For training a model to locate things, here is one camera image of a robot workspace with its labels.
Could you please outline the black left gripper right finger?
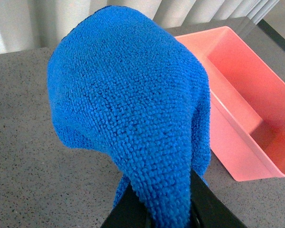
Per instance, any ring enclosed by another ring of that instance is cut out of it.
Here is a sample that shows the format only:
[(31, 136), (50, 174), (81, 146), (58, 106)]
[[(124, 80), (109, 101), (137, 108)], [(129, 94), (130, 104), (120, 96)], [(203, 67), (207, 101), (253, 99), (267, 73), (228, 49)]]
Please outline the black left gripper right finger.
[(191, 228), (245, 228), (209, 189), (202, 178), (190, 173), (190, 227)]

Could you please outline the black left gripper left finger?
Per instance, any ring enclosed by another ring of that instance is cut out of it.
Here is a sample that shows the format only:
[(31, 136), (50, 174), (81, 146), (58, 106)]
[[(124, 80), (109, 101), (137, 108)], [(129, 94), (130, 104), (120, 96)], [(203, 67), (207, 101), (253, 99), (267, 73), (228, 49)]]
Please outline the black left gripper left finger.
[(153, 228), (152, 218), (129, 184), (102, 228)]

